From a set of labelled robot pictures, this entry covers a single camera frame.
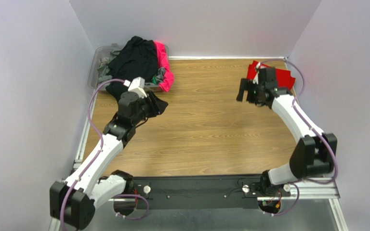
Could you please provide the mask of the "red t-shirt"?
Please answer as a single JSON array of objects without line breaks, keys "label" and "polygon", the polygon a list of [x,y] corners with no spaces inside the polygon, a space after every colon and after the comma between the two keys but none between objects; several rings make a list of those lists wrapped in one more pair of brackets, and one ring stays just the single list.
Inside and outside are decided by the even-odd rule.
[{"label": "red t-shirt", "polygon": [[[258,64],[259,61],[254,60],[252,64],[249,65],[246,79],[255,81],[258,80],[258,72],[255,69]],[[278,87],[286,87],[289,90],[292,90],[296,81],[296,78],[291,76],[291,71],[288,71],[286,69],[276,68],[276,78],[278,82]]]}]

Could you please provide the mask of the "black t-shirt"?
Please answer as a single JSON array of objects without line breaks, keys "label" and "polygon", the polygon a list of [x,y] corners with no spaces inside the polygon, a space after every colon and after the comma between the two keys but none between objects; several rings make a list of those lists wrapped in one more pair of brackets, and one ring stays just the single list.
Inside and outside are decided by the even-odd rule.
[{"label": "black t-shirt", "polygon": [[158,70],[154,40],[133,36],[119,55],[108,64],[108,68],[107,75],[112,76],[111,79],[132,81],[142,77],[145,83],[150,82]]}]

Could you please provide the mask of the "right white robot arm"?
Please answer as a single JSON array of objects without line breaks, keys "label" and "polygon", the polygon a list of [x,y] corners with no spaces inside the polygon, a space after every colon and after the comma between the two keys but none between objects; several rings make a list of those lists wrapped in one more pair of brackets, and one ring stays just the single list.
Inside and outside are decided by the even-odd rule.
[{"label": "right white robot arm", "polygon": [[316,126],[300,108],[289,89],[277,87],[276,81],[258,83],[243,78],[236,100],[240,102],[243,99],[257,106],[269,107],[282,119],[296,142],[288,163],[262,173],[259,189],[263,194],[300,180],[312,181],[313,177],[324,174],[331,173],[333,176],[323,184],[336,180],[336,136]]}]

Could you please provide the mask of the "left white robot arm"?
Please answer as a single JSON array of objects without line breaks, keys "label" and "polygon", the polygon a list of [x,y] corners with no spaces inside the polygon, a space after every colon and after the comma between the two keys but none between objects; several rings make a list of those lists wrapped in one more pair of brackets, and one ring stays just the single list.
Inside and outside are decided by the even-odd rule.
[{"label": "left white robot arm", "polygon": [[118,101],[118,110],[100,140],[85,161],[64,181],[50,187],[50,215],[62,226],[85,229],[92,221],[96,209],[113,196],[126,194],[132,189],[132,175],[126,172],[107,177],[99,182],[110,162],[121,153],[147,119],[164,113],[168,103],[153,92],[127,91]]}]

